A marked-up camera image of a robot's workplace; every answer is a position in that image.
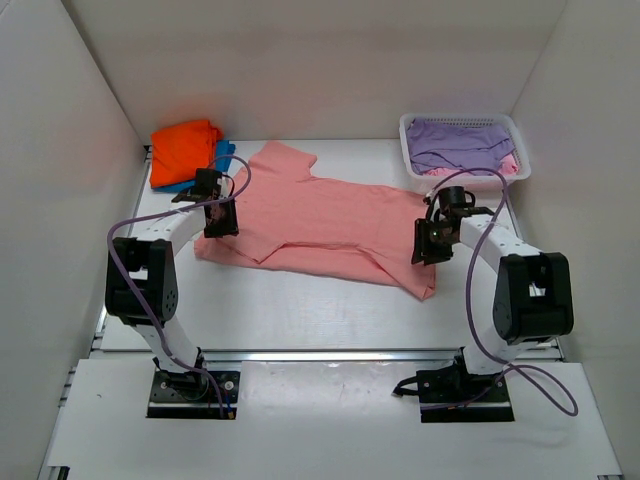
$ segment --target shirt sleeve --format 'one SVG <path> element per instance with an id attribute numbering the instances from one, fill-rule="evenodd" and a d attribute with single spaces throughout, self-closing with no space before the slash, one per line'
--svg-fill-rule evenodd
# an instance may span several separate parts
<path id="1" fill-rule="evenodd" d="M 261 175 L 275 175 L 301 181 L 311 177 L 311 167 L 316 160 L 315 155 L 271 141 L 251 157 L 250 166 Z"/>

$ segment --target blue cloth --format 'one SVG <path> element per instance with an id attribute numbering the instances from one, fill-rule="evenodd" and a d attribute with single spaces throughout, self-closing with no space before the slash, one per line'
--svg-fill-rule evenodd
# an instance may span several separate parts
<path id="1" fill-rule="evenodd" d="M 416 118 L 407 129 L 407 146 L 411 168 L 418 175 L 435 168 L 499 170 L 502 159 L 515 149 L 506 129 L 498 123 L 464 128 L 423 118 Z M 472 173 L 490 175 L 488 172 Z"/>
<path id="2" fill-rule="evenodd" d="M 229 142 L 229 140 L 218 140 L 216 143 L 216 157 L 220 155 L 233 155 L 236 152 L 236 146 Z M 229 165 L 231 164 L 231 158 L 221 158 L 216 161 L 216 170 L 227 173 L 229 171 Z M 154 188 L 154 192 L 160 193 L 180 193 L 182 190 L 193 187 L 194 180 L 188 182 L 174 183 L 173 185 L 166 185 L 164 187 Z"/>
<path id="3" fill-rule="evenodd" d="M 236 146 L 230 143 L 229 140 L 219 140 L 216 145 L 216 157 L 220 155 L 233 155 L 236 153 Z M 231 158 L 221 158 L 216 160 L 216 170 L 222 173 L 229 171 L 229 165 L 231 165 Z"/>

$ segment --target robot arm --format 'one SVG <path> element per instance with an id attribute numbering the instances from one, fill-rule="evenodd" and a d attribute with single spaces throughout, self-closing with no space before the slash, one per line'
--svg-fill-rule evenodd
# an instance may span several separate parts
<path id="1" fill-rule="evenodd" d="M 194 187 L 172 200 L 172 209 L 226 196 L 222 174 L 198 169 Z M 173 356 L 190 367 L 200 368 L 203 355 L 187 338 L 175 315 L 178 286 L 174 258 L 197 233 L 206 237 L 237 235 L 235 203 L 232 201 L 197 208 L 161 218 L 148 226 L 137 238 L 116 238 L 116 252 L 158 318 Z M 138 332 L 154 353 L 154 362 L 166 375 L 167 382 L 183 390 L 198 391 L 202 379 L 176 364 L 162 348 L 158 332 L 128 288 L 113 260 L 109 259 L 105 306 L 111 315 Z"/>
<path id="2" fill-rule="evenodd" d="M 474 342 L 461 348 L 453 365 L 418 372 L 414 379 L 400 382 L 394 391 L 415 395 L 401 387 L 417 382 L 421 402 L 423 398 L 437 399 L 436 403 L 446 406 L 464 403 L 490 389 L 504 365 L 523 351 L 570 333 L 573 308 L 569 266 L 563 255 L 543 253 L 497 224 L 487 234 L 493 212 L 476 207 L 475 197 L 462 187 L 440 190 L 437 201 L 438 210 L 433 211 L 435 201 L 429 203 L 426 218 L 416 220 L 412 263 L 448 261 L 453 256 L 452 245 L 462 243 L 475 250 L 482 239 L 478 255 L 497 274 L 493 324 L 480 332 L 472 326 Z M 500 398 L 500 392 L 492 393 Z M 425 416 L 441 419 L 443 415 L 449 415 L 449 421 L 457 418 L 429 407 L 423 412 L 423 420 Z"/>

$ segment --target pink t-shirt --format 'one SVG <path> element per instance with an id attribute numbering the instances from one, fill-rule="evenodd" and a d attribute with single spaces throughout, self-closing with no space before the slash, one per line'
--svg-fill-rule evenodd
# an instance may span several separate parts
<path id="1" fill-rule="evenodd" d="M 411 265 L 422 196 L 311 175 L 317 157 L 269 142 L 251 158 L 236 199 L 240 234 L 195 243 L 198 258 L 228 265 L 328 275 L 433 294 L 433 266 Z M 236 185 L 247 178 L 245 169 Z"/>

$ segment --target orange folded cloth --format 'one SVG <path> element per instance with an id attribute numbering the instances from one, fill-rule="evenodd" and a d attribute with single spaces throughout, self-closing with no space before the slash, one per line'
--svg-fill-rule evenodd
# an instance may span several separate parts
<path id="1" fill-rule="evenodd" d="M 209 120 L 194 120 L 163 128 L 151 135 L 151 188 L 193 180 L 197 168 L 213 160 L 222 130 Z"/>

